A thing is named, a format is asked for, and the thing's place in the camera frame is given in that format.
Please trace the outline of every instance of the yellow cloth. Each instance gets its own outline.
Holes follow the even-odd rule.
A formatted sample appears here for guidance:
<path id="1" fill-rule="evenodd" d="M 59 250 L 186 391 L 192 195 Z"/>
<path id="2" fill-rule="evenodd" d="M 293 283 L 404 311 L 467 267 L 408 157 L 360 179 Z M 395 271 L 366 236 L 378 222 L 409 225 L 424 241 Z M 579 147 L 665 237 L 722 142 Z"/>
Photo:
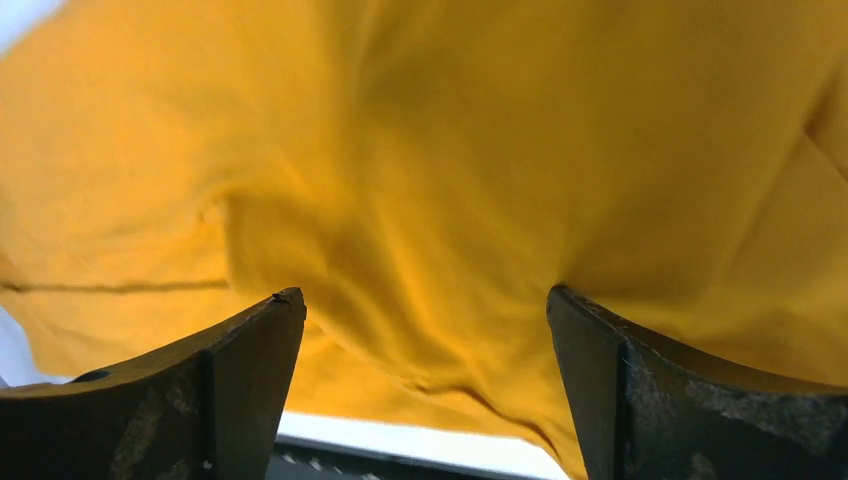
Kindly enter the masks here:
<path id="1" fill-rule="evenodd" d="M 844 0 L 71 0 L 0 62 L 0 302 L 74 375 L 298 285 L 291 408 L 581 478 L 554 284 L 848 385 L 846 48 Z"/>

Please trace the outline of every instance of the yellow fabric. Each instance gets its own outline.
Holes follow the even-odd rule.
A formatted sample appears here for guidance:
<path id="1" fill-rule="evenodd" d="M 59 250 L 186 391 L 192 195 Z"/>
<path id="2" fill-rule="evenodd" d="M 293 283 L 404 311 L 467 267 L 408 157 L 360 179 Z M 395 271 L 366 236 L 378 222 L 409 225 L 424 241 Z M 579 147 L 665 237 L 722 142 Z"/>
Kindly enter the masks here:
<path id="1" fill-rule="evenodd" d="M 299 285 L 290 407 L 582 478 L 557 283 L 848 385 L 846 32 L 844 0 L 71 0 L 0 62 L 0 301 L 73 375 Z"/>

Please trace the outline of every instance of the black object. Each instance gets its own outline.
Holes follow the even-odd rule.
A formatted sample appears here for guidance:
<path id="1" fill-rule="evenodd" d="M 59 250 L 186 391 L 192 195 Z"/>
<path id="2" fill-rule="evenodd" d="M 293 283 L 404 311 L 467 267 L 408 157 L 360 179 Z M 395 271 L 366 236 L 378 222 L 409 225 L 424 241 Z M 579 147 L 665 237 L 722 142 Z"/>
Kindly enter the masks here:
<path id="1" fill-rule="evenodd" d="M 714 357 L 565 287 L 548 321 L 590 480 L 848 478 L 848 389 Z"/>
<path id="2" fill-rule="evenodd" d="M 267 480 L 534 480 L 418 458 L 279 436 Z"/>
<path id="3" fill-rule="evenodd" d="M 0 390 L 0 478 L 263 478 L 305 318 L 288 289 L 71 383 Z"/>

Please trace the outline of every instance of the white surface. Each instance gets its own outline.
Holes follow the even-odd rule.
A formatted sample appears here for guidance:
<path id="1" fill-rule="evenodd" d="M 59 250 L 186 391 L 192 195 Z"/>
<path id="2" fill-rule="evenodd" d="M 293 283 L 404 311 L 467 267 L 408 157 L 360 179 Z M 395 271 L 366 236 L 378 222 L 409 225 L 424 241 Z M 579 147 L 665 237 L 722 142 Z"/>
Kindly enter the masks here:
<path id="1" fill-rule="evenodd" d="M 567 480 L 541 448 L 509 437 L 284 413 L 279 433 L 513 475 Z"/>
<path id="2" fill-rule="evenodd" d="M 0 61 L 28 29 L 48 17 L 62 3 L 62 0 L 0 0 Z M 67 380 L 44 375 L 35 368 L 23 329 L 2 309 L 0 378 L 12 387 Z M 515 438 L 443 432 L 291 412 L 283 414 L 279 432 L 504 473 L 556 480 L 568 478 L 544 450 Z"/>
<path id="3" fill-rule="evenodd" d="M 29 29 L 63 3 L 63 0 L 0 0 L 0 60 Z"/>

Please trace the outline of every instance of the seam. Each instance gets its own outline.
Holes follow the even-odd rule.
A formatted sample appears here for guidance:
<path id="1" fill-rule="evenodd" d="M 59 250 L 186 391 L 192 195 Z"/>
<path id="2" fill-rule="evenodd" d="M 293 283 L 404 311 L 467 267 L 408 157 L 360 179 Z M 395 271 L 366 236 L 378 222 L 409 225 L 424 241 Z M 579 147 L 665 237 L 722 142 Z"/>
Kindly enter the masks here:
<path id="1" fill-rule="evenodd" d="M 62 284 L 16 284 L 12 282 L 0 282 L 0 291 L 11 291 L 14 293 L 33 292 L 71 292 L 71 293 L 106 293 L 106 294 L 128 294 L 128 293 L 167 293 L 185 290 L 223 290 L 228 289 L 226 280 L 203 280 L 196 282 L 170 282 L 170 283 L 129 283 L 125 285 L 62 285 Z"/>

